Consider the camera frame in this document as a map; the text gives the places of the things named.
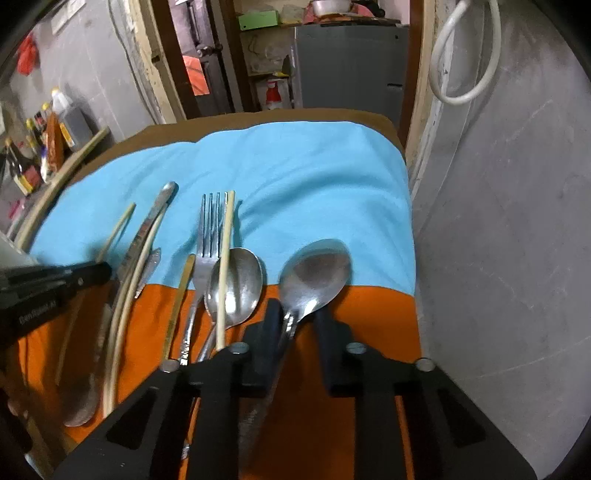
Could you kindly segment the large steel spoon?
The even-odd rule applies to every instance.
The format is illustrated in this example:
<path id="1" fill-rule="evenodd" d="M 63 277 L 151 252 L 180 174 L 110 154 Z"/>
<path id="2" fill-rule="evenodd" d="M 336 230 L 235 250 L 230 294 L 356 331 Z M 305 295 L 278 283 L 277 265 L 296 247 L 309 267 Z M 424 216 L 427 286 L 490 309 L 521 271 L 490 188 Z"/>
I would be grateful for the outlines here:
<path id="1" fill-rule="evenodd" d="M 297 326 L 308 315 L 329 304 L 346 286 L 351 275 L 351 257 L 346 245 L 337 239 L 322 239 L 301 248 L 284 265 L 280 274 L 280 334 L 273 349 L 273 370 L 266 397 L 246 407 L 238 424 L 238 462 L 244 468 L 252 457 L 256 440 L 273 402 L 280 370 L 283 368 Z"/>

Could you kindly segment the gold long-handled spoon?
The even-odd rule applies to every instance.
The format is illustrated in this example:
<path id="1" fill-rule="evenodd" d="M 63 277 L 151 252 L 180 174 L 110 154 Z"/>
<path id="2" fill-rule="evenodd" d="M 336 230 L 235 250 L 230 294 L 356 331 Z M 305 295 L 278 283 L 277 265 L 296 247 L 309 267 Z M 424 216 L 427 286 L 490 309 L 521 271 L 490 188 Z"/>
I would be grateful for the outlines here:
<path id="1" fill-rule="evenodd" d="M 192 270 L 195 264 L 195 255 L 190 254 L 187 256 L 184 267 L 182 270 L 182 274 L 180 277 L 179 284 L 176 289 L 176 294 L 174 296 L 174 301 L 171 309 L 171 313 L 169 316 L 169 321 L 166 328 L 166 334 L 164 338 L 164 343 L 161 352 L 161 361 L 166 361 L 170 359 L 171 355 L 171 347 L 175 335 L 175 331 L 177 328 L 177 322 L 180 314 L 180 310 L 183 304 L 184 296 L 186 294 L 187 286 L 189 280 L 191 278 Z"/>

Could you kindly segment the steel fork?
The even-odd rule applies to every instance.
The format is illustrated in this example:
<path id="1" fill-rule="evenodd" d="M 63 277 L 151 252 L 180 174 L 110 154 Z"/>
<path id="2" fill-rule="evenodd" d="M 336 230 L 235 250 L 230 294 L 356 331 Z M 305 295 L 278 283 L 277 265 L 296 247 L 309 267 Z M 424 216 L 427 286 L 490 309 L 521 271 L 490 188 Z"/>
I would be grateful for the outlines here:
<path id="1" fill-rule="evenodd" d="M 190 359 L 192 331 L 197 317 L 197 309 L 206 291 L 211 271 L 221 255 L 221 235 L 225 193 L 209 193 L 202 195 L 197 224 L 197 254 L 192 273 L 194 295 L 184 322 L 181 338 L 179 363 L 185 366 Z"/>

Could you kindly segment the patterned-handle steel spoon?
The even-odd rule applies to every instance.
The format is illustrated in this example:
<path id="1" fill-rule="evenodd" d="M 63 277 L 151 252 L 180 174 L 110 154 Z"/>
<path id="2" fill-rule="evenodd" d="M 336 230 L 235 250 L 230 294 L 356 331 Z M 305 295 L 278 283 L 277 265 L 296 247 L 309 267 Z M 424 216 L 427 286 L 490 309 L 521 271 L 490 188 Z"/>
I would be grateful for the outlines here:
<path id="1" fill-rule="evenodd" d="M 154 225 L 157 216 L 164 210 L 178 189 L 178 185 L 167 182 L 160 189 L 152 207 L 135 234 L 124 258 L 116 271 L 113 285 L 102 309 L 99 327 L 92 350 L 92 363 L 89 373 L 72 386 L 66 388 L 64 394 L 63 424 L 66 427 L 78 427 L 87 423 L 95 414 L 98 401 L 97 376 L 100 370 L 100 359 L 104 349 L 105 339 L 108 337 L 110 323 L 114 311 L 123 294 L 128 290 L 132 268 L 136 266 L 141 249 L 147 242 L 147 236 Z"/>

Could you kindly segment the pale wooden chopstick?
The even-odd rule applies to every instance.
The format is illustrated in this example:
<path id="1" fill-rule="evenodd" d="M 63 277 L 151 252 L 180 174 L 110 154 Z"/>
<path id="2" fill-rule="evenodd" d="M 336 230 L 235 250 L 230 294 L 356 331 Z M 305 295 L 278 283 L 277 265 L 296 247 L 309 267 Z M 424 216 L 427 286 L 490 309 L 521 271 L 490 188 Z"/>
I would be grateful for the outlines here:
<path id="1" fill-rule="evenodd" d="M 218 311 L 216 315 L 216 341 L 217 352 L 225 348 L 225 298 L 226 282 L 228 282 L 229 250 L 233 224 L 233 210 L 235 210 L 235 191 L 228 191 L 228 199 L 225 202 L 224 221 L 221 242 L 221 258 L 218 271 Z"/>

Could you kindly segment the blue and orange cloth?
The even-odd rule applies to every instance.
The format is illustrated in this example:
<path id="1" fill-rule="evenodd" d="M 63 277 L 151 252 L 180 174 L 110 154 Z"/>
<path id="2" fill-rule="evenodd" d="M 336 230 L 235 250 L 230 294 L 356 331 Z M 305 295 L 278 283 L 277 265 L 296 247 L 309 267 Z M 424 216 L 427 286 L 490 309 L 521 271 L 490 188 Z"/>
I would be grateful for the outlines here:
<path id="1" fill-rule="evenodd" d="M 416 261 L 405 161 L 386 134 L 352 122 L 280 122 L 174 140 L 187 124 L 146 129 L 115 159 L 69 186 L 46 217 L 31 254 L 42 263 L 95 258 L 125 207 L 136 204 L 107 257 L 116 268 L 169 181 L 178 192 L 155 236 L 162 258 L 131 310 L 119 376 L 121 402 L 157 366 L 186 257 L 197 247 L 201 195 L 235 190 L 235 238 L 266 267 L 263 299 L 297 250 L 334 238 L 352 257 L 351 286 L 334 315 L 391 358 L 421 356 Z M 81 442 L 100 422 L 66 429 L 53 376 L 67 314 L 19 341 L 34 420 Z M 244 479 L 353 479 L 353 399 L 329 398 L 314 328 L 298 328 Z"/>

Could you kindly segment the dark sauce bottle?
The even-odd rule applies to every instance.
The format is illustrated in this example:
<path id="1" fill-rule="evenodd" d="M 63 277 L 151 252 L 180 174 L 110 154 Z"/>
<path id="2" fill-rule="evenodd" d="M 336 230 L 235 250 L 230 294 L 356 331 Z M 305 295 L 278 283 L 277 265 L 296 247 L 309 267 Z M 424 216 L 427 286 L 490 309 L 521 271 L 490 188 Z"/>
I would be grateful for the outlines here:
<path id="1" fill-rule="evenodd" d="M 42 184 L 37 165 L 20 152 L 10 137 L 5 139 L 5 150 L 10 164 L 11 175 L 21 192 L 25 196 L 29 196 L 37 191 Z"/>

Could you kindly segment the orange chili powder packet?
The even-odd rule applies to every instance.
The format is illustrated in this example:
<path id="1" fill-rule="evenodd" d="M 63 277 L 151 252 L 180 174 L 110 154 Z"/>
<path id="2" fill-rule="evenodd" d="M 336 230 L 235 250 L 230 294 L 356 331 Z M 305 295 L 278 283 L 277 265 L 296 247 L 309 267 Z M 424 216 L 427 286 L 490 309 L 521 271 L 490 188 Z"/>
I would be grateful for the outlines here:
<path id="1" fill-rule="evenodd" d="M 54 112 L 47 119 L 46 146 L 48 169 L 57 173 L 64 163 L 64 146 L 59 119 Z"/>

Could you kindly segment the brown stool top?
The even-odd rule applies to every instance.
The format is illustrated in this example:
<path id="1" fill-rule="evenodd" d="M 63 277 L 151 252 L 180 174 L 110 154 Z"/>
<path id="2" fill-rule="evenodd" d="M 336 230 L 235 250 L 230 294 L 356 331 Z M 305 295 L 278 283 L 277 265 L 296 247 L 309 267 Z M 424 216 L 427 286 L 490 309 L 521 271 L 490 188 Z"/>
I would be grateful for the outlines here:
<path id="1" fill-rule="evenodd" d="M 385 136 L 401 153 L 404 145 L 386 116 L 367 111 L 342 108 L 277 109 L 260 112 L 242 112 L 199 117 L 174 124 L 152 125 L 115 144 L 96 159 L 81 167 L 66 183 L 69 187 L 107 163 L 121 156 L 176 142 L 197 142 L 206 135 L 225 130 L 247 129 L 256 125 L 277 122 L 353 122 L 373 129 Z"/>

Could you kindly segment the red plastic bag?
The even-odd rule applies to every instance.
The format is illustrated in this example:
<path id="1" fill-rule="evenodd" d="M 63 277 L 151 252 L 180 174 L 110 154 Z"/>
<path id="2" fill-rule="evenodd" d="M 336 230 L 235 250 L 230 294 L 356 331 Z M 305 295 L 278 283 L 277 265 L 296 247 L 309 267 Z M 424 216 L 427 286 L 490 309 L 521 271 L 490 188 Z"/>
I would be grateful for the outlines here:
<path id="1" fill-rule="evenodd" d="M 17 50 L 17 71 L 20 75 L 29 76 L 37 67 L 39 61 L 38 48 L 34 39 L 33 32 L 30 32 Z"/>

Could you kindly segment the grey refrigerator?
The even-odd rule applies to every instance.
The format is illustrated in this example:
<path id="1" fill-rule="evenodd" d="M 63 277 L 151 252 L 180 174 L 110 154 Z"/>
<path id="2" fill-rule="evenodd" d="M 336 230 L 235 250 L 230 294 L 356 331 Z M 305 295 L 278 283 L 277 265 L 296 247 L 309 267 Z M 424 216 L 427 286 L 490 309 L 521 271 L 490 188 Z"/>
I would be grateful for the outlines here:
<path id="1" fill-rule="evenodd" d="M 367 111 L 400 124 L 409 49 L 406 26 L 307 25 L 294 29 L 290 60 L 297 108 Z"/>

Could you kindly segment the green box on shelf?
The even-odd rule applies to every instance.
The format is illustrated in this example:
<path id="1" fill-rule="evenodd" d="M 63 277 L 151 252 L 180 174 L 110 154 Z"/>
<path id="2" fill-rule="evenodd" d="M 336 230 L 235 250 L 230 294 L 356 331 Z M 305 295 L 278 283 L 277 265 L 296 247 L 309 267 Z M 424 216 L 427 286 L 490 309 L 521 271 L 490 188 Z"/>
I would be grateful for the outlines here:
<path id="1" fill-rule="evenodd" d="M 276 10 L 266 10 L 245 13 L 238 17 L 238 25 L 242 31 L 276 27 L 280 25 L 279 12 Z"/>

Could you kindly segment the steel bowl on fridge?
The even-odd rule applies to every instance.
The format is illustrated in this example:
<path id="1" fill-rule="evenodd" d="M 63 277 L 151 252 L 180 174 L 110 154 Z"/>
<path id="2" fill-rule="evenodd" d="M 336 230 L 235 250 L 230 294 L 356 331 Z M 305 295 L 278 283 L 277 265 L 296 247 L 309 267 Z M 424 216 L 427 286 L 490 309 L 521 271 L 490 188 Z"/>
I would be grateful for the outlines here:
<path id="1" fill-rule="evenodd" d="M 342 15 L 351 11 L 351 0 L 314 0 L 311 8 L 317 17 Z"/>

